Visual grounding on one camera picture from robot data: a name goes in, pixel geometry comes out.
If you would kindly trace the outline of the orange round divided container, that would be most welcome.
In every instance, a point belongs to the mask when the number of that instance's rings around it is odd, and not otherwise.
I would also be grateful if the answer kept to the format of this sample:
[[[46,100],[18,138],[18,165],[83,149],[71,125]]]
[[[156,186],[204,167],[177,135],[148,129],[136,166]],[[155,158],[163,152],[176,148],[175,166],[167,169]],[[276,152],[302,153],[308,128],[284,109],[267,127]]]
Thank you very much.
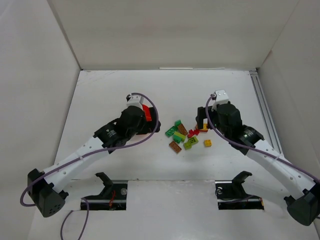
[[[147,105],[142,105],[142,109],[144,111],[144,116],[147,122],[151,122],[152,121],[152,116],[151,116],[151,112],[150,112],[150,108]]]

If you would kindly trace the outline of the green long lego brick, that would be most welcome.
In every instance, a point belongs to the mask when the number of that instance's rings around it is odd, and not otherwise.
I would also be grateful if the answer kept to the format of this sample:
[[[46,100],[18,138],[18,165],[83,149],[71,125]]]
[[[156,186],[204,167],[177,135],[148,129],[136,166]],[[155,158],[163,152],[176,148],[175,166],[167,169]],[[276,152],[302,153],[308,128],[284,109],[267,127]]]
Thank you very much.
[[[167,137],[171,137],[172,135],[174,135],[174,133],[178,130],[178,128],[176,126],[172,126],[169,130],[167,130],[165,132],[165,135]]]

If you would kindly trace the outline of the green curved lego brick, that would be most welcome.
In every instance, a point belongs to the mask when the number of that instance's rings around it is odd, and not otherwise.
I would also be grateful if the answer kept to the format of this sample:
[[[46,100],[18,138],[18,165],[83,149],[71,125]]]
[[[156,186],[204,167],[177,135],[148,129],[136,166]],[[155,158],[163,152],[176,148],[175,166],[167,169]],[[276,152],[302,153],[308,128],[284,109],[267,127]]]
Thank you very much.
[[[179,126],[181,123],[182,123],[182,122],[181,122],[181,120],[179,119],[179,120],[176,120],[176,121],[174,122],[174,125],[177,127],[177,126]]]

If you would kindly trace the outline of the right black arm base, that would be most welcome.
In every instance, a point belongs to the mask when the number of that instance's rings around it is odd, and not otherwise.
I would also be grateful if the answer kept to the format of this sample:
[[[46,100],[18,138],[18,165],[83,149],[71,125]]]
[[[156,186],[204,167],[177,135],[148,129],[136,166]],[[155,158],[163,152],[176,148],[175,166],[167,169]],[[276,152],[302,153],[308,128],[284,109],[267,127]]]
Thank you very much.
[[[264,210],[263,200],[255,195],[247,194],[243,188],[245,180],[252,176],[242,171],[232,180],[216,180],[215,196],[219,210]]]

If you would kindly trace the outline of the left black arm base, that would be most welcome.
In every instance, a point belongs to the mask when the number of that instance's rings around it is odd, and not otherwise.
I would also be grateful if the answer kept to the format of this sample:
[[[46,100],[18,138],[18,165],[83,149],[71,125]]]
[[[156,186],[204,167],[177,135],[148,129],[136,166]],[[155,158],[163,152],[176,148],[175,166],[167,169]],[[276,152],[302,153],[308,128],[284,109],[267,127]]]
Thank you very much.
[[[112,181],[104,172],[95,174],[95,183],[102,183],[103,187],[97,194],[91,194],[84,198],[88,202],[81,200],[81,210],[91,211],[125,211],[127,208],[128,181]]]

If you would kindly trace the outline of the lime long lego brick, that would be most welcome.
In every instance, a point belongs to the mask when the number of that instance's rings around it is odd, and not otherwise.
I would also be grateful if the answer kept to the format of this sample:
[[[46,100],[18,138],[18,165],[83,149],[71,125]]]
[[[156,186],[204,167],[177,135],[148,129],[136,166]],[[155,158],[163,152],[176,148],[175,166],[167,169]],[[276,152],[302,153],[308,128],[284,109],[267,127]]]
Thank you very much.
[[[176,143],[183,143],[186,139],[186,136],[175,131],[174,134],[172,135],[172,138],[173,140],[176,142]]]

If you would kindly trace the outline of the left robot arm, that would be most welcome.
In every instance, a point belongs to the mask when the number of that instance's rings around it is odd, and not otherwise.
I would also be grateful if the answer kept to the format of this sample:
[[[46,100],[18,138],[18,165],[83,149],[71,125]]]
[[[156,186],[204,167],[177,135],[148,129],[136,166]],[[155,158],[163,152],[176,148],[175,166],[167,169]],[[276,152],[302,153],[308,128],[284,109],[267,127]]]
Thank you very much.
[[[65,188],[71,180],[96,161],[115,150],[129,148],[127,143],[136,135],[151,137],[160,130],[156,107],[149,107],[149,117],[143,108],[128,106],[119,118],[99,128],[89,140],[74,153],[44,169],[33,169],[27,175],[27,194],[44,218],[56,214],[71,193]]]

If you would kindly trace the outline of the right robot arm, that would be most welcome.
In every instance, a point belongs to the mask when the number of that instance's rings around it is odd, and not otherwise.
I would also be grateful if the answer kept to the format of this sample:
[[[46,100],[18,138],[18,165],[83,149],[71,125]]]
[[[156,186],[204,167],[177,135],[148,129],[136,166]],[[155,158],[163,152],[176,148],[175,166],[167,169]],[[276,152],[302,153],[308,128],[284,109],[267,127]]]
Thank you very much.
[[[218,104],[213,110],[209,107],[198,107],[197,126],[202,128],[207,120],[209,129],[276,178],[288,191],[281,201],[289,215],[301,225],[310,226],[320,215],[320,180],[283,159],[259,131],[243,124],[240,111],[231,102]]]

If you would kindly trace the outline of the brown lego brick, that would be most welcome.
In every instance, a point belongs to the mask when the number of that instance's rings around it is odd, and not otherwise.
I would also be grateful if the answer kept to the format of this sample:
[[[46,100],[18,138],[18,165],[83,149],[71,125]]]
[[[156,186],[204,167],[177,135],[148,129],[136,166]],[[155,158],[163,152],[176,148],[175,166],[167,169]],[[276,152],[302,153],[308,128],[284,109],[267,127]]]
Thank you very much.
[[[183,125],[182,123],[179,124],[179,125],[177,126],[177,128],[178,128],[178,131],[179,131],[182,135],[186,136],[186,135],[188,134],[188,131],[186,130],[186,128],[184,127],[184,125]]]
[[[178,154],[182,149],[181,147],[175,142],[175,141],[172,141],[170,144],[169,144],[169,147],[176,153]]]

